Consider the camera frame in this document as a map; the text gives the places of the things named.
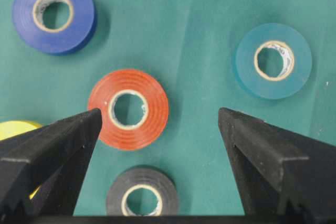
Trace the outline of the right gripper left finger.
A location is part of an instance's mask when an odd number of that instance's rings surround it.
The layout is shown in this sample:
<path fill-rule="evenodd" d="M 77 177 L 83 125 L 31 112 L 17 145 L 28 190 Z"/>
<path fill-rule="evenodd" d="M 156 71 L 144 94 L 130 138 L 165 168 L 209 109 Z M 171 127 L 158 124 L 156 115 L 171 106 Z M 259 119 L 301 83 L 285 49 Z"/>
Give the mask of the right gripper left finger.
<path fill-rule="evenodd" d="M 13 137 L 1 158 L 12 179 L 1 189 L 1 218 L 73 215 L 101 128 L 95 108 Z"/>

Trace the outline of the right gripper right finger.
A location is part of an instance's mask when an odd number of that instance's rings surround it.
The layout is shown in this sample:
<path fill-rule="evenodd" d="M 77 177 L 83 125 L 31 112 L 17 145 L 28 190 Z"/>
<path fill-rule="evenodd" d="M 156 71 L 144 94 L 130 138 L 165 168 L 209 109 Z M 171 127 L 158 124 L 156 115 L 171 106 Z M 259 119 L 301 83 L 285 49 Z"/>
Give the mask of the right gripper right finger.
<path fill-rule="evenodd" d="M 335 219 L 335 146 L 228 108 L 218 127 L 245 214 Z"/>

